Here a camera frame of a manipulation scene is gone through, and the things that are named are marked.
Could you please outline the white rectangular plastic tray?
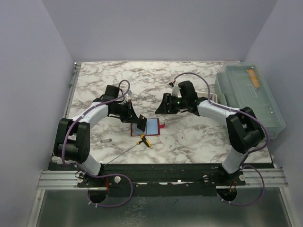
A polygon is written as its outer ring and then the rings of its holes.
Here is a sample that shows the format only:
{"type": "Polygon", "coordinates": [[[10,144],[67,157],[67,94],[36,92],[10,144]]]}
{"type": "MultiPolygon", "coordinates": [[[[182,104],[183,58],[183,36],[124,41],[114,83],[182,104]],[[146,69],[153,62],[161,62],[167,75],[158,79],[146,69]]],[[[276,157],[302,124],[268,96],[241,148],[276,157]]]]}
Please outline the white rectangular plastic tray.
{"type": "Polygon", "coordinates": [[[198,96],[199,98],[200,98],[200,97],[203,97],[203,98],[206,98],[206,99],[210,98],[210,100],[211,100],[212,102],[217,103],[217,94],[215,94],[215,93],[210,93],[210,94],[208,94],[207,92],[197,92],[197,96],[198,96]]]}

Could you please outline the black credit card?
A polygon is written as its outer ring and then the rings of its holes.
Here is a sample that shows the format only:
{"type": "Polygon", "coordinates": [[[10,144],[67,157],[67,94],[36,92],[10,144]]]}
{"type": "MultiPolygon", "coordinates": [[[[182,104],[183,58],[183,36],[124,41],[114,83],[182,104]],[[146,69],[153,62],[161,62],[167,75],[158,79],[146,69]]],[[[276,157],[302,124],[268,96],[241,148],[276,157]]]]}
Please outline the black credit card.
{"type": "Polygon", "coordinates": [[[137,128],[141,131],[145,131],[146,124],[147,124],[147,118],[144,117],[143,115],[140,115],[139,120],[137,122],[137,128]]]}

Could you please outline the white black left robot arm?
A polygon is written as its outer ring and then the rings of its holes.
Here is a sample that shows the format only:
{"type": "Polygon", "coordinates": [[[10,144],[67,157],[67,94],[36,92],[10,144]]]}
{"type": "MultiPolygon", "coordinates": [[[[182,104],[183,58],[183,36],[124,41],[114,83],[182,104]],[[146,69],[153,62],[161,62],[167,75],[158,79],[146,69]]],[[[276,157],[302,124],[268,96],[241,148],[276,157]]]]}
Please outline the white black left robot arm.
{"type": "Polygon", "coordinates": [[[78,116],[62,118],[58,123],[53,154],[63,162],[73,162],[82,171],[89,174],[89,182],[101,186],[105,175],[102,164],[90,154],[90,130],[106,117],[118,118],[122,123],[134,123],[144,131],[147,119],[137,116],[130,100],[119,101],[120,87],[108,85],[105,93],[93,100],[91,106],[78,116]]]}

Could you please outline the red card holder wallet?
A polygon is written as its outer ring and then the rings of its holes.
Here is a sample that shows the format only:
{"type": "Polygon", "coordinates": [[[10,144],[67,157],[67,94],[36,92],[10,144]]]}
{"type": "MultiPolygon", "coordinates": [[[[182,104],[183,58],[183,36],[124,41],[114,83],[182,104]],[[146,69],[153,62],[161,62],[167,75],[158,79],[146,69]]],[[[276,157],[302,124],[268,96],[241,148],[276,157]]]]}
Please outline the red card holder wallet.
{"type": "Polygon", "coordinates": [[[132,123],[131,124],[131,136],[136,137],[136,136],[158,136],[160,135],[160,130],[165,128],[166,124],[165,123],[160,123],[159,118],[152,118],[148,119],[145,127],[145,131],[140,130],[137,127],[137,124],[132,123]]]}

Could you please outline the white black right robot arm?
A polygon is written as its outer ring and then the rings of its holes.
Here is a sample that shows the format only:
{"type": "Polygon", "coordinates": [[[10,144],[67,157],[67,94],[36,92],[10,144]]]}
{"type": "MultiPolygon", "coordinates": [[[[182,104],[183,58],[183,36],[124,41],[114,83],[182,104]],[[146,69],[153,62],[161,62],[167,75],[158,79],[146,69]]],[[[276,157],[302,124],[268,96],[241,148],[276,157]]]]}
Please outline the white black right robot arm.
{"type": "Polygon", "coordinates": [[[219,166],[218,181],[229,185],[235,180],[235,173],[246,158],[248,151],[257,146],[265,137],[262,127],[251,108],[228,108],[212,102],[206,97],[199,97],[189,80],[178,85],[170,82],[170,93],[164,93],[155,114],[177,114],[189,112],[196,116],[213,119],[226,126],[229,142],[232,146],[227,158],[219,166]]]}

